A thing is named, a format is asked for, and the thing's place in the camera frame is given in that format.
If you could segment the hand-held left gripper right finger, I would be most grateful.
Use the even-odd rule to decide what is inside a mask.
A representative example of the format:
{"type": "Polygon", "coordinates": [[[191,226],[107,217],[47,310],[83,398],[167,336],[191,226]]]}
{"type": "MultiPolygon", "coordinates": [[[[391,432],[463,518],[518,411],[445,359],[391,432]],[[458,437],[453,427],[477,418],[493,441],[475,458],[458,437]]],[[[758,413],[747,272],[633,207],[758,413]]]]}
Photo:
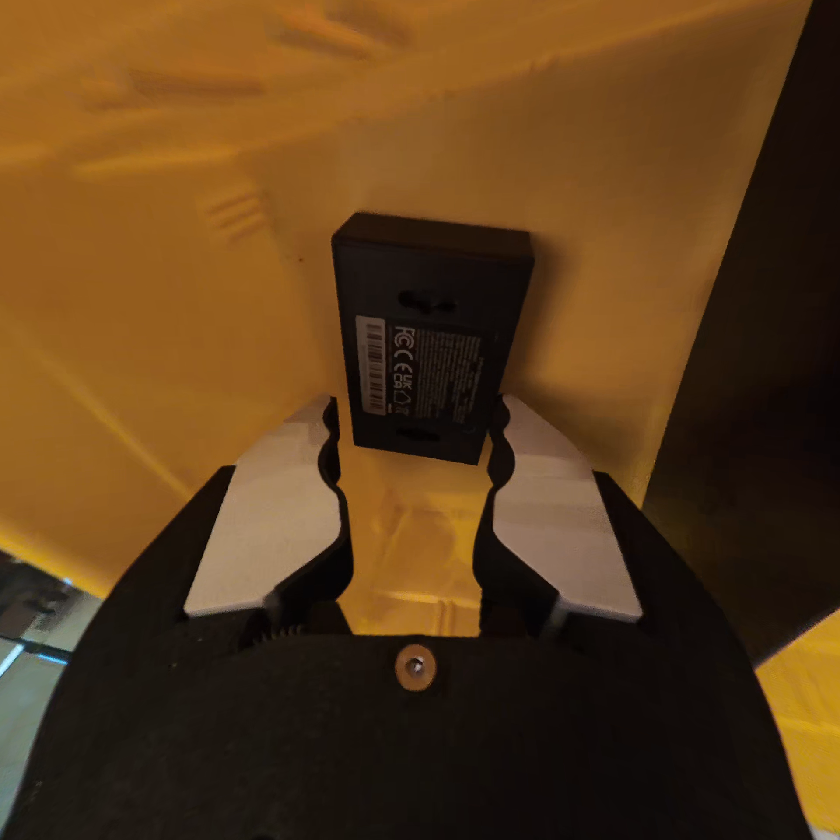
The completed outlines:
{"type": "Polygon", "coordinates": [[[643,607],[587,458],[510,394],[489,436],[472,556],[480,634],[558,636],[572,615],[638,623],[643,607]]]}

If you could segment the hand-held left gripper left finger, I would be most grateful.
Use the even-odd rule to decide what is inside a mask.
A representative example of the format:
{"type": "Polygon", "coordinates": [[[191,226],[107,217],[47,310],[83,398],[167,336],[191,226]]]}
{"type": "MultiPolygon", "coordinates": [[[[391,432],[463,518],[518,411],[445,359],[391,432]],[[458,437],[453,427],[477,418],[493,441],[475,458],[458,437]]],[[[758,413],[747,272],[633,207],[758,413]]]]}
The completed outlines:
{"type": "Polygon", "coordinates": [[[319,395],[238,458],[186,596],[189,618],[260,610],[276,634],[337,606],[354,573],[338,404],[319,395]]]}

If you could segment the black ethernet switch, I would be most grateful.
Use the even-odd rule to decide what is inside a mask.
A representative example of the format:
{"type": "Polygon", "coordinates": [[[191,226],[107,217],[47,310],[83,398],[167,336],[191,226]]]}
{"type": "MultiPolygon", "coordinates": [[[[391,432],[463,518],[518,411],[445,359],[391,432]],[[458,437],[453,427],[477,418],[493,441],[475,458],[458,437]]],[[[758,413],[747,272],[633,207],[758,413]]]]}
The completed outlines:
{"type": "Polygon", "coordinates": [[[530,233],[357,212],[331,249],[354,444],[476,466],[535,266],[530,233]]]}

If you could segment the yellow plastic bin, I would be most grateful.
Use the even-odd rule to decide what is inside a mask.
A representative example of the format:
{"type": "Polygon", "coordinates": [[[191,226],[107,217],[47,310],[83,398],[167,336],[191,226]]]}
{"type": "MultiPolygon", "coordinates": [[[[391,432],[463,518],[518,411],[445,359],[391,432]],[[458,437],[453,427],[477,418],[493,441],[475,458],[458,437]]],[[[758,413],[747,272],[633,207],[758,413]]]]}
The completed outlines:
{"type": "Polygon", "coordinates": [[[6,838],[811,838],[637,506],[811,4],[2,2],[2,548],[105,596],[6,838]],[[530,233],[497,401],[589,461],[638,623],[480,634],[489,430],[353,441],[357,212],[530,233]],[[238,458],[320,395],[349,587],[189,618],[238,458]]]}

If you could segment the black bin divider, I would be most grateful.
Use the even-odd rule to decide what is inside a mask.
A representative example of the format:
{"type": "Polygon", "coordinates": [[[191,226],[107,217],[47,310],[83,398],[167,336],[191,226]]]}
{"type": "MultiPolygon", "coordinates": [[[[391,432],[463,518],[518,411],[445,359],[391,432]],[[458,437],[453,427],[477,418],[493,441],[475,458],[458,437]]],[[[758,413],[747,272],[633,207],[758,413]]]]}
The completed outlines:
{"type": "Polygon", "coordinates": [[[838,608],[839,2],[812,2],[644,513],[754,665],[838,608]]]}

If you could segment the green tinted window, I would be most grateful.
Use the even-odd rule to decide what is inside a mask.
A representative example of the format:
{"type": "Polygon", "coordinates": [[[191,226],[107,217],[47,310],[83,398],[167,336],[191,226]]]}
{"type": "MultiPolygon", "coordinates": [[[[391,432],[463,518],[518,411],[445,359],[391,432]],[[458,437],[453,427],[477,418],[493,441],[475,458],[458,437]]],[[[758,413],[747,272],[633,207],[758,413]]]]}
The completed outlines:
{"type": "Polygon", "coordinates": [[[1,552],[1,764],[26,762],[41,718],[102,600],[1,552]]]}

